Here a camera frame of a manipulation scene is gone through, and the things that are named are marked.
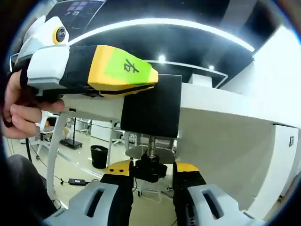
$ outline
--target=black block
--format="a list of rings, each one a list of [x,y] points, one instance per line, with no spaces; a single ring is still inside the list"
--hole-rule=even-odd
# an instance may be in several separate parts
[[[177,138],[182,77],[159,75],[155,88],[124,99],[121,129],[153,136]]]

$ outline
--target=hand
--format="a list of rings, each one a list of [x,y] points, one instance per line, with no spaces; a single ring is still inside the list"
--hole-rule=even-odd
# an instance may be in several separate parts
[[[58,100],[51,104],[48,102],[36,103],[32,89],[20,86],[21,71],[13,73],[5,91],[3,108],[4,118],[13,122],[13,127],[7,128],[2,122],[3,135],[7,138],[24,139],[39,133],[40,128],[35,125],[42,119],[42,111],[64,111],[64,102]]]

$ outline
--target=floor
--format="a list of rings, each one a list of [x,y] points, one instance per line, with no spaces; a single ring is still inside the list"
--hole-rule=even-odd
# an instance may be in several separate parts
[[[91,163],[91,145],[102,145],[108,147],[109,143],[106,141],[93,138],[90,135],[76,132],[76,140],[83,144],[82,148],[72,150],[63,145],[59,145],[58,155],[55,162],[55,175],[58,178],[62,178],[63,181],[68,181],[69,178],[85,179],[86,181],[92,181],[93,179],[100,179],[104,174],[104,170],[96,169]],[[21,144],[19,140],[7,139],[7,155],[20,154],[27,157],[26,146]],[[43,148],[40,153],[40,161],[35,159],[37,146],[33,146],[35,150],[31,148],[32,161],[38,172],[46,178],[46,164],[48,160],[48,150]],[[127,160],[129,157],[125,155],[125,148],[123,144],[117,144],[112,146],[111,150],[111,164],[117,161]],[[140,180],[137,180],[138,187],[161,189],[166,188],[169,183],[159,181],[156,184],[147,184]],[[84,187],[71,186],[64,183],[60,184],[60,180],[55,178],[55,194],[56,199],[60,200],[62,206],[67,208],[69,200],[80,192]],[[139,226],[141,224],[145,226],[171,226],[175,220],[176,215],[174,212],[174,206],[171,199],[154,193],[144,193],[146,198],[138,197],[137,192],[134,192],[134,204],[132,205],[132,212],[130,216],[130,226]]]

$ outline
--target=black trash bin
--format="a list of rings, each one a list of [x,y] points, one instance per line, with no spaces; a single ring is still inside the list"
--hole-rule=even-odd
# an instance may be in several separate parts
[[[108,149],[100,145],[91,146],[92,165],[97,169],[107,167]]]

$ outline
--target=white chair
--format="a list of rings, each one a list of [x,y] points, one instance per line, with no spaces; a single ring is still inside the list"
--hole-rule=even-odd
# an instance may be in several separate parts
[[[44,146],[47,149],[50,148],[50,136],[53,133],[56,123],[57,123],[57,119],[58,119],[59,115],[54,115],[50,112],[46,112],[46,111],[42,111],[42,120],[40,123],[36,123],[37,126],[39,126],[40,128],[40,140],[37,140],[35,142],[33,142],[31,145],[38,145],[38,151],[37,151],[37,156],[36,159],[39,160],[40,157],[40,152],[41,152],[41,148]],[[55,125],[54,126],[50,126],[49,123],[47,123],[47,121],[49,119],[55,119]]]

